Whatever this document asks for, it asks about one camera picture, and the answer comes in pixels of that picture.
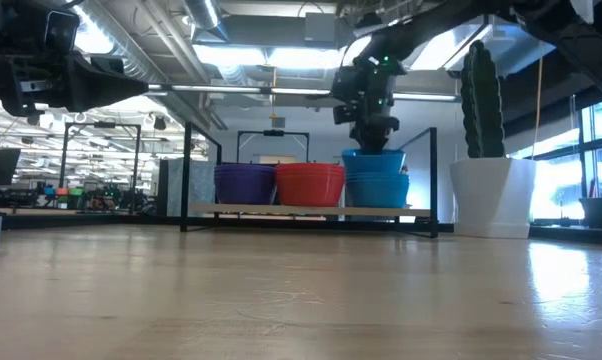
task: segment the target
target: fluorescent light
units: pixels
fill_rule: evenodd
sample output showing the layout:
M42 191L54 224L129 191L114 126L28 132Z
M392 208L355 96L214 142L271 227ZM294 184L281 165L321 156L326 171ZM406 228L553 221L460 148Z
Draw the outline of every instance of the fluorescent light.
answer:
M219 92L237 94L260 94L261 89L249 86L174 85L174 91Z
M330 90L272 88L276 95L328 95Z
M491 32L492 25L486 26L483 30L481 30L481 32L474 38L472 42L474 42L475 40L483 40ZM472 42L468 42L467 46L464 46L461 50L459 50L459 52L456 55L454 55L450 60L448 60L443 65L443 67L449 69L456 65L459 61L461 61L461 59L463 59L468 54L468 52L470 52L470 45L472 45Z
M202 63L216 66L263 65L265 56L258 48L193 45Z
M430 40L419 57L410 65L410 70L437 70L444 66L452 66L468 53L474 40L482 40L491 31L492 25L488 25L474 38L472 33L461 41L456 39L454 29L446 31ZM463 46L466 42L468 45L459 49L459 46Z
M109 137L110 140L125 140L125 141L136 141L136 137L126 137L126 136L112 136ZM168 141L166 138L158 138L158 137L141 137L141 141L145 142L162 142Z
M438 94L410 94L410 93L394 93L394 100L422 100L422 101L455 101L456 96L453 95L438 95Z
M334 67L338 57L337 50L278 48L272 52L268 64L283 69L328 69Z

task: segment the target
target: blue bucket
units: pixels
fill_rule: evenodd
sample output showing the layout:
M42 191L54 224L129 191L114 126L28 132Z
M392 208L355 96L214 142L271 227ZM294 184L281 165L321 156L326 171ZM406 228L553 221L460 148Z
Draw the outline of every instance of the blue bucket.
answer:
M397 174L395 178L346 181L346 191L354 207L403 208L409 188L409 176L401 174Z
M405 153L403 150L383 150L379 155L363 155L361 150L344 150L341 154L348 175L361 172L398 174L401 172Z

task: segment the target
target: black metal frame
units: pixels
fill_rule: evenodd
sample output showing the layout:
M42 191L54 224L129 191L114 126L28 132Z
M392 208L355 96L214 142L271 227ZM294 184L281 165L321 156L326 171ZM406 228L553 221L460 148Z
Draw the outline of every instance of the black metal frame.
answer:
M206 140L210 141L217 147L217 165L223 163L223 146L218 141L214 140L210 134L205 130L198 127L192 122L185 123L185 134L183 136L183 174L181 178L181 217L179 221L179 228L181 232L188 231L188 202L190 199L190 153L192 152L192 129L196 130L199 134L203 135ZM215 219L219 218L219 214L214 214Z
M406 141L403 145L399 146L399 149L404 149L415 141L421 139L422 137L429 135L430 140L430 237L436 238L439 236L438 233L438 214L439 211L438 201L439 201L439 174L437 164L439 161L439 154L437 151L437 128L430 127L419 133L417 136L412 139Z
M97 123L78 123L78 122L69 122L65 123L65 131L63 133L63 150L61 153L61 170L59 171L59 187L62 188L65 183L65 167L66 167L66 159L68 156L68 143L70 142L70 128L73 126L95 126ZM130 127L137 130L136 144L134 148L134 169L132 170L132 201L130 202L130 214L134 213L134 192L137 189L137 173L139 166L139 147L141 145L141 125L138 124L112 124L111 127Z
M267 130L266 131L239 131L237 132L237 164L240 162L239 159L240 155L241 155L241 136L243 134L255 134L255 135L263 135L263 136L273 136L273 135L267 135ZM286 132L286 131L281 131L278 132L279 134L282 134L281 136L285 136L285 135L290 135L290 136L305 136L305 161L309 162L310 161L310 133L303 133L303 132Z
M258 220L258 219L224 219L219 217L219 213L214 214L214 218L188 217L189 207L189 181L190 181L190 151L189 144L191 141L192 127L194 124L186 124L184 136L184 152L183 152L183 178L181 184L181 216L178 219L181 232L187 232L188 226L198 226L204 228L210 227L257 227L257 228L277 228L277 229L314 229L314 230L354 230L354 231L396 231L423 236L417 232L428 232L429 238L437 238L440 231L452 232L451 224L439 224L437 218L437 200L438 200L438 174L437 174L437 129L434 127L428 128L418 134L401 148L404 148L414 141L429 135L430 141L430 221L429 223L400 223L398 218L395 218L394 223L390 222L353 222L353 221L288 221L288 220ZM206 139L217 145L217 164L222 164L221 145L212 139L208 134L201 132ZM237 162L240 156L239 140L242 134L263 134L259 131L240 131L237 136ZM307 133L286 133L293 135L307 135L306 151L309 149L309 134ZM173 219L165 218L160 221L174 221Z

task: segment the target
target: cable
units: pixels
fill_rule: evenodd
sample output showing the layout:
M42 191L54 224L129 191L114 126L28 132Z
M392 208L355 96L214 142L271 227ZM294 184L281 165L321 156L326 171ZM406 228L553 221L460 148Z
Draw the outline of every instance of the cable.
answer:
M539 136L539 122L541 120L541 85L543 83L543 43L539 41L539 79L537 84L537 124L534 128L534 142L532 143L532 156L534 160L534 147L537 144L537 138Z
M61 5L61 9L72 9L73 7L80 5L82 2L84 2L85 0L72 0L70 2L67 2L63 5Z
M299 11L297 11L297 17L301 16L301 10L303 10L303 8L308 4L312 4L312 5L316 6L317 9L319 9L319 11L321 11L321 14L325 14L325 11L323 11L323 8L321 8L321 6L319 6L319 4L315 3L314 1L306 1L303 4L301 4Z

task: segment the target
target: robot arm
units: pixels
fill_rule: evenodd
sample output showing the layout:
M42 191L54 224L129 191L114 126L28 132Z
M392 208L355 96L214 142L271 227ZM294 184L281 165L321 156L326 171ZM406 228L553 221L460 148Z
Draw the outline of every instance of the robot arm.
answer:
M354 122L350 137L362 150L381 151L398 129L398 120L389 113L395 78L403 74L400 62L432 37L484 14L518 21L531 35L556 46L602 91L602 34L576 14L570 0L448 0L377 30L353 66L337 71L332 95L345 105L334 109L335 123Z

